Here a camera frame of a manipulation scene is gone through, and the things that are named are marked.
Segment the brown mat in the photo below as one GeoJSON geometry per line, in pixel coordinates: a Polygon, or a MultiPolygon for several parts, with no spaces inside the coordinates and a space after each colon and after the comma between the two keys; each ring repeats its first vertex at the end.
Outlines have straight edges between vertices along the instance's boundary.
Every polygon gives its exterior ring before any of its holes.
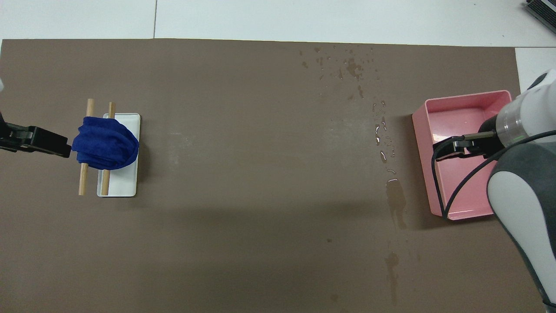
{"type": "Polygon", "coordinates": [[[4,312],[543,309],[494,218],[429,212],[410,117],[517,95],[512,48],[5,40],[0,77],[10,123],[142,115],[134,198],[95,170],[78,197],[74,154],[0,151],[4,312]]]}

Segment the pink box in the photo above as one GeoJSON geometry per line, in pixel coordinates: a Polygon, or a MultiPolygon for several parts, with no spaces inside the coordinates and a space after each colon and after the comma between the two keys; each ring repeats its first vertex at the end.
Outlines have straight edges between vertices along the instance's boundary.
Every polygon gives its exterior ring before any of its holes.
{"type": "MultiPolygon", "coordinates": [[[[426,192],[430,211],[441,216],[438,196],[434,188],[430,160],[433,144],[447,137],[477,133],[481,124],[498,114],[510,103],[512,97],[507,90],[484,92],[481,94],[429,99],[413,113],[413,127],[421,167],[425,177],[426,192]]],[[[480,156],[468,159],[447,159],[436,164],[436,173],[444,204],[455,187],[484,159],[480,156]]],[[[455,198],[448,218],[452,220],[492,214],[487,200],[487,181],[494,162],[476,173],[455,198]]]]}

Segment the wooden dowel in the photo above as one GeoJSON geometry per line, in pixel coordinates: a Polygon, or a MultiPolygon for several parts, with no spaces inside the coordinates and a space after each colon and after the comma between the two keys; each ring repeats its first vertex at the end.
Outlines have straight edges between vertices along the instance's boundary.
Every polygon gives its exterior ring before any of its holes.
{"type": "MultiPolygon", "coordinates": [[[[95,100],[87,99],[87,112],[85,116],[92,116],[94,109],[95,100]]],[[[87,170],[89,170],[89,164],[81,163],[81,172],[79,174],[79,195],[85,195],[85,189],[87,188],[87,170]]]]}
{"type": "MultiPolygon", "coordinates": [[[[114,102],[108,103],[108,118],[113,119],[116,116],[116,104],[114,102]]],[[[110,187],[110,171],[105,169],[102,171],[102,188],[101,195],[108,195],[110,187]]]]}

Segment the white tray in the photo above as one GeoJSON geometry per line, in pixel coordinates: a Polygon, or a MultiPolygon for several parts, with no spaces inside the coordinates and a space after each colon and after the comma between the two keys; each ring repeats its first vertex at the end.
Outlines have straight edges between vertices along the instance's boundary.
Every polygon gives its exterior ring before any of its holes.
{"type": "MultiPolygon", "coordinates": [[[[139,140],[141,116],[137,113],[116,113],[115,118],[139,140]]],[[[99,197],[133,197],[137,192],[137,159],[130,165],[110,171],[110,187],[108,195],[101,195],[102,171],[98,171],[97,196],[99,197]]]]}

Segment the water spill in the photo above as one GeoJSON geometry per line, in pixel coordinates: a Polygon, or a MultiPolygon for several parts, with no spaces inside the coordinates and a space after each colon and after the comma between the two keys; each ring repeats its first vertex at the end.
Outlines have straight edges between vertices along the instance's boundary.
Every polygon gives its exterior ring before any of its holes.
{"type": "Polygon", "coordinates": [[[346,69],[349,72],[349,74],[351,74],[357,80],[359,80],[359,78],[361,78],[362,73],[359,73],[358,71],[362,71],[363,67],[361,65],[356,64],[354,58],[349,59],[349,63],[347,65],[346,69]]]}
{"type": "Polygon", "coordinates": [[[379,124],[375,124],[375,139],[376,139],[376,145],[380,145],[379,129],[380,129],[380,125],[379,125],[379,124]]]}
{"type": "Polygon", "coordinates": [[[398,227],[406,229],[407,225],[404,222],[404,208],[406,205],[404,190],[401,187],[400,181],[396,178],[388,180],[386,183],[386,196],[388,198],[388,206],[390,207],[390,214],[392,221],[394,216],[398,220],[398,227]]]}
{"type": "Polygon", "coordinates": [[[365,97],[363,97],[363,89],[361,88],[361,85],[357,86],[357,90],[359,90],[359,95],[361,96],[361,99],[365,99],[365,97]]]}
{"type": "Polygon", "coordinates": [[[394,272],[396,266],[400,263],[398,255],[394,252],[390,252],[387,258],[384,259],[386,263],[386,268],[388,269],[388,280],[390,281],[390,295],[392,298],[392,304],[398,304],[398,274],[394,272]]]}

